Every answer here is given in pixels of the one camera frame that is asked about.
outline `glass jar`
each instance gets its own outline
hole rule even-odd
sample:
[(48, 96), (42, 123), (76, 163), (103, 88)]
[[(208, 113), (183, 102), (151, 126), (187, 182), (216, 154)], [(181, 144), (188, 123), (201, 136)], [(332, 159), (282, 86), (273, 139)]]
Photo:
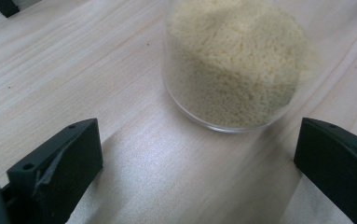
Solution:
[(166, 0), (163, 80), (197, 123), (242, 133), (279, 119), (308, 72), (295, 19), (262, 0)]

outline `wooden table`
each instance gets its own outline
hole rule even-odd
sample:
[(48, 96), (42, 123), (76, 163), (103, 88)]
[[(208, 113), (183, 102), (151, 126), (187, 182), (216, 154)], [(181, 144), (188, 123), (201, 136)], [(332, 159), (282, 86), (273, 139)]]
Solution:
[(293, 156), (303, 117), (357, 134), (357, 1), (280, 2), (323, 65), (286, 116), (244, 134), (209, 131), (174, 105), (161, 0), (44, 0), (0, 14), (0, 186), (60, 129), (97, 118), (104, 169), (69, 223), (350, 223)]

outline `wood grain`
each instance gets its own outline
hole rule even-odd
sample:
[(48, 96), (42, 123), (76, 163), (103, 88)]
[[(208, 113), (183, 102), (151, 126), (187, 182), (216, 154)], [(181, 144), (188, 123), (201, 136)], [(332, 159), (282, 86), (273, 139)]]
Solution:
[(0, 15), (0, 186), (57, 131), (98, 118), (104, 169), (69, 223), (350, 223), (293, 156), (303, 117), (357, 134), (357, 1), (277, 2), (323, 63), (287, 115), (244, 134), (209, 131), (173, 104), (161, 0), (44, 0)]

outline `transparent cup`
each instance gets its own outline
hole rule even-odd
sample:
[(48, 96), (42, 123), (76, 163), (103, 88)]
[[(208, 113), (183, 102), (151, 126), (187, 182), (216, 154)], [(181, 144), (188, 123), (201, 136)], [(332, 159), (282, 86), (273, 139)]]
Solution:
[(298, 22), (262, 0), (166, 0), (163, 80), (195, 122), (225, 133), (283, 116), (309, 74)]

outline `black object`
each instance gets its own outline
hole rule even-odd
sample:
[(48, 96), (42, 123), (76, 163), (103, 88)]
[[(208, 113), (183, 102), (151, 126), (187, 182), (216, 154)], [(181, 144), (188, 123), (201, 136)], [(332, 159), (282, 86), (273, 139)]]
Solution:
[(0, 224), (65, 223), (102, 168), (97, 119), (66, 127), (7, 170)]
[(19, 8), (11, 0), (0, 0), (0, 12), (8, 18), (18, 13)]
[(295, 164), (357, 223), (357, 136), (334, 124), (303, 119)]

